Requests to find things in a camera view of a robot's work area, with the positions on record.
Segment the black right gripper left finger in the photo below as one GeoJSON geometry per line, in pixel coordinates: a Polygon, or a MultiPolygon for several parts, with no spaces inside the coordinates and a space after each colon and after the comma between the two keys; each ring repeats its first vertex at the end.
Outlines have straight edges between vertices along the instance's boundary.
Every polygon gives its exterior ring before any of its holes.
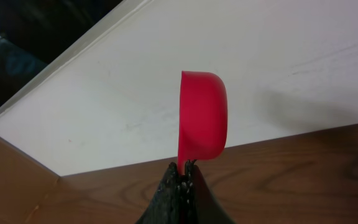
{"type": "Polygon", "coordinates": [[[180,176],[171,162],[148,207],[135,224],[178,224],[180,222],[180,176]]]}

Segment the red measuring scoop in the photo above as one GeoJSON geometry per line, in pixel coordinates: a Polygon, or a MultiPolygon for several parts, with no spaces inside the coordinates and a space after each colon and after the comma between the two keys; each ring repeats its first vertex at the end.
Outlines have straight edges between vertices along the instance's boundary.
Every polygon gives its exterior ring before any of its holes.
{"type": "Polygon", "coordinates": [[[182,71],[177,165],[210,160],[224,150],[227,139],[227,94],[223,81],[209,72],[182,71]]]}

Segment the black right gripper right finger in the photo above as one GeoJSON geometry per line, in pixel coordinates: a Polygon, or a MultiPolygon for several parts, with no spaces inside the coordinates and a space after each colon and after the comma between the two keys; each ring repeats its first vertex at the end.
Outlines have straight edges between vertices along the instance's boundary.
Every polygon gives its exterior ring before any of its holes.
{"type": "Polygon", "coordinates": [[[197,222],[200,224],[235,224],[208,187],[195,162],[195,160],[186,161],[185,175],[190,181],[188,183],[191,192],[189,203],[197,217],[197,222]]]}

